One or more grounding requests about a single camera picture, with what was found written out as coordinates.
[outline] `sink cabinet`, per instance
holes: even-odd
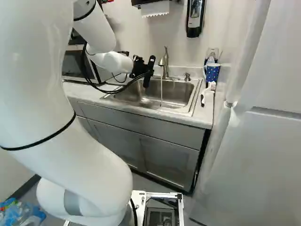
[[[131,168],[190,191],[202,129],[80,102],[74,105],[80,106],[79,119],[86,130]]]

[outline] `black stripe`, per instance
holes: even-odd
[[[94,6],[91,8],[91,10],[89,12],[87,12],[85,15],[83,15],[79,18],[74,18],[73,21],[79,21],[79,20],[82,20],[82,19],[86,18],[88,15],[90,15],[93,12],[93,10],[95,9],[96,4],[97,4],[97,1],[95,1]]]
[[[61,128],[60,130],[58,130],[57,132],[51,134],[50,136],[44,138],[44,139],[41,139],[37,142],[34,142],[30,145],[25,145],[25,146],[22,146],[22,147],[1,147],[2,149],[6,150],[6,151],[19,151],[19,150],[23,150],[23,149],[26,149],[26,148],[30,148],[30,147],[34,147],[34,146],[37,146],[37,145],[40,145],[52,138],[54,138],[55,136],[59,135],[60,133],[62,133],[65,129],[67,129],[72,123],[73,121],[75,120],[76,118],[76,113],[74,112],[74,115],[72,117],[72,119],[63,127]]]

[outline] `black cable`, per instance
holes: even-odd
[[[136,207],[135,207],[135,204],[134,204],[134,202],[133,202],[132,199],[131,199],[131,205],[132,205],[132,210],[133,210],[133,214],[134,214],[134,222],[135,222],[135,226],[138,226],[138,219],[137,219]]]
[[[136,78],[132,79],[131,81],[129,81],[127,83],[127,85],[123,86],[122,88],[120,89],[117,89],[117,90],[103,90],[103,89],[99,89],[88,77],[87,75],[87,67],[86,67],[86,64],[85,64],[85,52],[86,52],[86,49],[87,49],[87,42],[85,42],[85,45],[84,45],[84,48],[81,52],[81,56],[80,56],[80,64],[81,64],[81,69],[82,69],[82,73],[85,77],[85,80],[87,81],[87,83],[92,86],[93,88],[95,88],[96,90],[98,91],[101,91],[105,94],[116,94],[116,93],[120,93],[124,90],[126,90],[132,83],[134,83],[135,81],[141,79],[142,77],[144,77],[146,74],[148,74],[149,72],[146,72],[146,73],[143,73],[141,75],[138,75]]]
[[[126,74],[126,77],[124,78],[124,81],[118,81],[118,80],[116,79],[116,76],[118,76],[118,75],[120,75],[120,74],[121,74],[121,73],[114,75],[114,74],[112,73],[112,76],[113,76],[113,78],[115,79],[116,82],[119,82],[119,83],[125,83],[126,80],[127,80],[127,74]]]

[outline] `sink basin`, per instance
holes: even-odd
[[[143,87],[143,79],[136,81],[123,92],[106,95],[103,98],[133,106],[151,109],[174,109],[189,112],[199,80],[171,81],[163,80],[163,100],[161,101],[161,80],[151,79],[150,86]]]

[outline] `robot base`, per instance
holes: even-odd
[[[184,202],[181,193],[152,193],[133,191],[138,226],[184,226]],[[132,206],[129,203],[119,226],[135,226]]]

